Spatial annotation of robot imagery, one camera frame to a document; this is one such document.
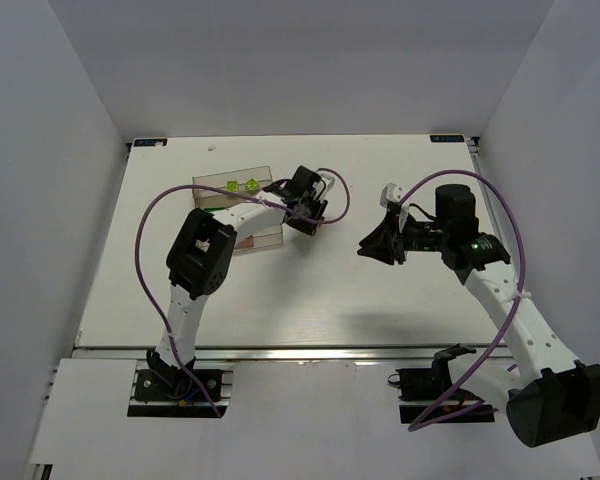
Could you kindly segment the lime green 2x2 lego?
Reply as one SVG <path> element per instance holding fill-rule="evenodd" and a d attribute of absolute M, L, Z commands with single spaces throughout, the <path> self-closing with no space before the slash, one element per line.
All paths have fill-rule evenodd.
<path fill-rule="evenodd" d="M 254 178 L 251 178 L 245 183 L 245 189 L 249 192 L 257 192 L 260 189 L 260 184 Z"/>

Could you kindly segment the orange lego with green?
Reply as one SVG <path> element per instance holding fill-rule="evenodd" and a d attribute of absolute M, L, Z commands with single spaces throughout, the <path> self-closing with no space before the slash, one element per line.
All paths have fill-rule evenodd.
<path fill-rule="evenodd" d="M 253 236 L 249 236 L 243 240 L 241 240 L 240 242 L 237 242 L 235 245 L 235 249 L 236 250 L 246 250 L 246 249 L 251 249 L 253 248 L 255 245 L 255 239 Z"/>

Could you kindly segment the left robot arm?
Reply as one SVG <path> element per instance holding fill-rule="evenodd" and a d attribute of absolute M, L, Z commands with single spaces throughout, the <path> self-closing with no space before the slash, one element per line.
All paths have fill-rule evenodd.
<path fill-rule="evenodd" d="M 235 246 L 246 238 L 284 224 L 313 235 L 324 219 L 326 194 L 335 179 L 306 167 L 286 182 L 274 182 L 252 197 L 216 212 L 193 209 L 167 255 L 170 302 L 167 325 L 150 370 L 173 387 L 195 362 L 195 338 L 210 295 L 227 278 Z"/>

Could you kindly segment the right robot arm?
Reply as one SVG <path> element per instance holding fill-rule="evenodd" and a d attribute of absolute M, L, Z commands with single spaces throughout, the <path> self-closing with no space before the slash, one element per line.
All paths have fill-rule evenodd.
<path fill-rule="evenodd" d="M 406 401 L 430 392 L 434 401 L 411 421 L 413 430 L 436 420 L 475 413 L 488 404 L 503 412 L 517 438 L 537 447 L 596 429 L 600 419 L 600 365 L 583 363 L 554 333 L 499 239 L 479 228 L 476 199 L 462 184 L 435 190 L 435 214 L 418 221 L 401 187 L 381 193 L 385 217 L 359 243 L 359 255 L 388 265 L 409 252 L 438 253 L 479 302 L 498 330 L 516 368 L 488 365 L 488 352 L 455 345 L 437 352 L 430 372 L 401 377 Z"/>

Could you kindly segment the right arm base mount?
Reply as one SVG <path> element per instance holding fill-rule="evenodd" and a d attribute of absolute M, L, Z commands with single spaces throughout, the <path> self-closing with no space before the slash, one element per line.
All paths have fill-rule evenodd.
<path fill-rule="evenodd" d="M 448 363 L 457 357 L 475 355 L 474 348 L 457 344 L 437 352 L 429 367 L 400 368 L 387 378 L 390 387 L 397 389 L 400 422 L 411 424 L 424 410 L 442 395 L 451 385 Z M 479 402 L 477 396 L 459 389 L 448 400 L 437 407 L 425 420 L 436 419 L 471 407 Z M 495 410 L 489 404 L 480 405 L 471 412 L 446 420 L 442 423 L 493 423 Z"/>

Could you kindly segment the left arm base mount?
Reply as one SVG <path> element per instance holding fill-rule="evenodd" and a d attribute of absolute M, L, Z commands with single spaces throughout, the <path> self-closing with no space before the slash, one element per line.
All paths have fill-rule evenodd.
<path fill-rule="evenodd" d="M 146 365 L 138 365 L 132 382 L 127 416 L 131 418 L 219 419 L 231 396 L 231 372 L 222 369 L 186 367 L 192 379 L 178 365 L 168 365 L 152 349 Z"/>

